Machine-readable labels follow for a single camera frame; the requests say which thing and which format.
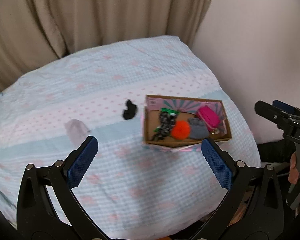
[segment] human hand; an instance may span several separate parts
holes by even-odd
[[[288,181],[294,185],[298,182],[298,179],[300,177],[300,172],[297,170],[296,165],[297,165],[297,157],[296,157],[296,153],[294,153],[290,158],[290,171],[288,177]]]

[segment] metal screw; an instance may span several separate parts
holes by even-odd
[[[26,166],[26,169],[29,171],[29,170],[31,170],[33,168],[33,164],[28,164],[27,166]]]
[[[245,166],[243,161],[237,161],[237,165],[241,168]]]
[[[273,171],[273,166],[271,164],[268,164],[267,169],[270,170],[270,171]]]
[[[56,167],[60,167],[62,164],[63,164],[63,161],[62,161],[62,160],[58,160],[58,161],[56,161],[56,162],[54,163],[54,165],[55,165]]]

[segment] bed sheet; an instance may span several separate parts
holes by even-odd
[[[161,36],[84,50],[20,77],[0,94],[0,209],[16,221],[25,166],[50,166],[74,149],[64,124],[85,123],[99,151],[73,192],[110,237],[156,239],[213,211],[222,189],[198,147],[170,152],[144,145],[145,95],[223,101],[235,160],[260,166],[253,136],[209,68],[179,38]],[[138,105],[125,121],[125,101]],[[52,194],[61,220],[67,222]]]

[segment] pink coin purse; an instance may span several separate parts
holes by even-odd
[[[212,134],[218,134],[218,126],[220,124],[219,116],[212,111],[208,106],[201,107],[197,110],[197,117],[204,121],[208,130]]]

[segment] cardboard box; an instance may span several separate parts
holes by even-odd
[[[177,147],[199,144],[202,142],[202,139],[197,140],[197,139],[189,139],[189,138],[182,141],[178,141],[175,138],[172,138],[170,136],[166,137],[164,140],[151,141],[153,135],[155,134],[154,132],[155,128],[160,126],[159,109],[161,109],[160,107],[162,106],[162,103],[164,103],[165,106],[167,106],[167,108],[179,110],[181,113],[178,115],[177,120],[185,120],[185,121],[188,120],[188,118],[190,117],[194,117],[197,108],[201,107],[204,104],[219,107],[220,109],[218,110],[218,112],[223,119],[222,124],[220,124],[221,127],[220,134],[210,134],[210,137],[214,139],[214,141],[216,142],[228,141],[232,138],[229,121],[226,116],[226,111],[224,109],[221,100],[146,95],[146,102],[147,105],[145,106],[144,127],[143,127],[144,142],[146,144],[177,148]]]

